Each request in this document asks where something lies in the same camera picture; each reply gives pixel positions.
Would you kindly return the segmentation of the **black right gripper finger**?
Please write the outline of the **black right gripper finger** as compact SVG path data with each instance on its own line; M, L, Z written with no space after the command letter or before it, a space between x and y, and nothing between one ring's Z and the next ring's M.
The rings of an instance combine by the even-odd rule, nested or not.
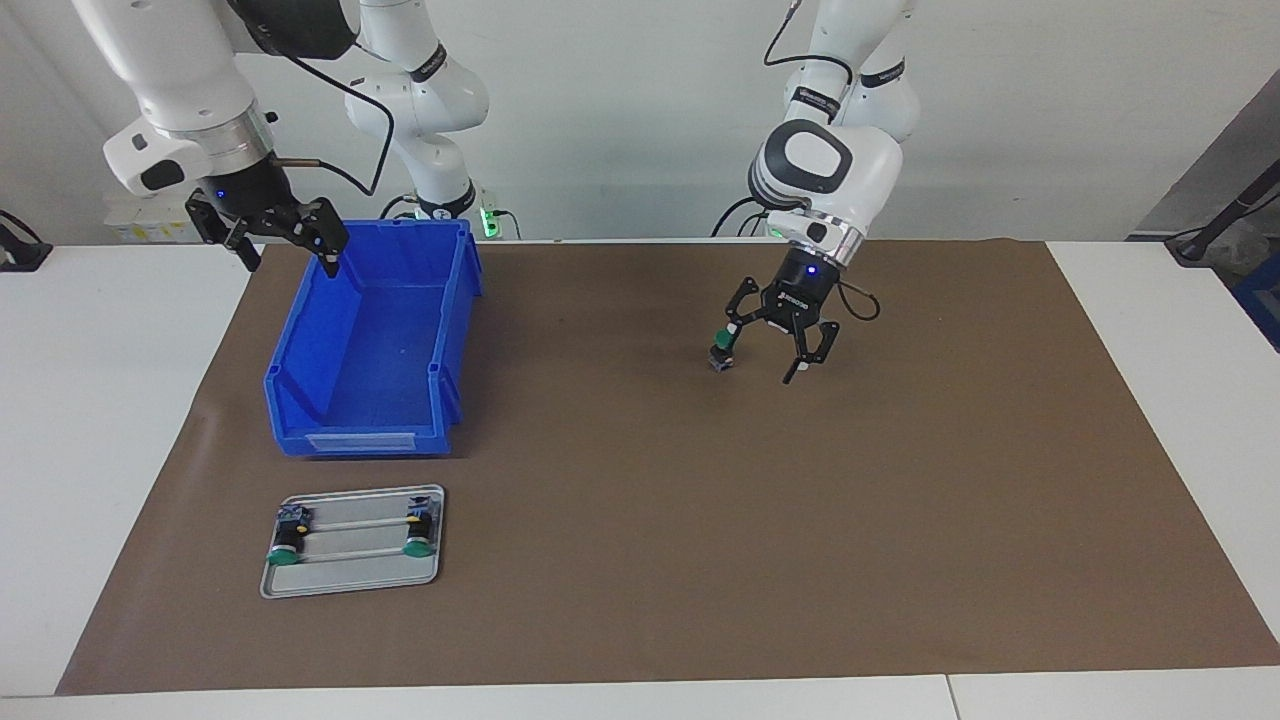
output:
M186 211L201 241L210 246L224 247L236 255L244 269L256 272L261 255L247 240L247 223L241 218L228 219L209 201L206 193L191 193L186 200Z
M311 252L328 278L337 278L349 234L330 199L280 206L283 238Z

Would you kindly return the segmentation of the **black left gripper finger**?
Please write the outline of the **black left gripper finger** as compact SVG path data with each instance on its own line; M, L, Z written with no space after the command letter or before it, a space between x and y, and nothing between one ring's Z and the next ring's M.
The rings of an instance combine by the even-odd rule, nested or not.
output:
M732 351L737 341L739 333L745 325L754 322L759 322L765 315L765 306L762 304L754 311L742 314L740 306L748 297L755 297L759 300L762 296L762 288L755 281L742 281L737 290L731 296L730 301L724 305L724 315L727 318L727 324L722 331L722 350Z
M782 383L785 386L788 386L797 373L812 365L823 364L835 346L841 325L837 322L819 322L815 327L820 332L820 342L815 348L808 346L806 328L794 325L788 332L794 341L795 356L788 370L783 374Z

